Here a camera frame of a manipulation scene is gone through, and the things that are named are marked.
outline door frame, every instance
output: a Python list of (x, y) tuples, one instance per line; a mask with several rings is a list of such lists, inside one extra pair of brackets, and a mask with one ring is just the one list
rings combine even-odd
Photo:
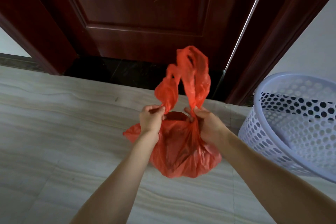
[(50, 74), (63, 74), (78, 58), (40, 0), (0, 0), (0, 27)]
[(244, 104), (328, 1), (260, 0), (214, 99)]

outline carved door decoration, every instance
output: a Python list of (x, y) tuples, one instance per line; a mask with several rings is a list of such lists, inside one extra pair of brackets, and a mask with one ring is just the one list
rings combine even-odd
[(104, 57), (172, 63), (176, 49), (195, 45), (210, 67), (223, 68), (231, 54), (219, 50), (237, 0), (68, 1)]

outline right hand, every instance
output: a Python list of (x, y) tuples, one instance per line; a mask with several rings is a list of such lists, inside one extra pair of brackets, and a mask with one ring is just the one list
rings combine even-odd
[[(184, 111), (191, 115), (190, 108), (184, 108)], [(223, 139), (225, 132), (229, 129), (223, 124), (223, 122), (212, 112), (209, 112), (204, 107), (200, 109), (195, 107), (194, 112), (198, 117), (199, 130), (201, 132), (201, 138), (209, 144), (213, 144), (218, 147), (220, 141)]]

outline laundry basket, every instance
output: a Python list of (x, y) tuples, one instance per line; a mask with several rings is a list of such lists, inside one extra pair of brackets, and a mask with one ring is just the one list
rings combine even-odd
[(283, 168), (336, 183), (336, 83), (277, 73), (254, 94), (238, 137)]

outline wooden door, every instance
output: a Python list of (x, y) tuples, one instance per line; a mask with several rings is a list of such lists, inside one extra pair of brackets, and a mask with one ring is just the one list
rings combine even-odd
[[(43, 0), (54, 17), (74, 12), (104, 57), (175, 62), (195, 45), (223, 69), (254, 0)], [(67, 18), (67, 24), (74, 19)], [(81, 37), (72, 28), (70, 39)]]

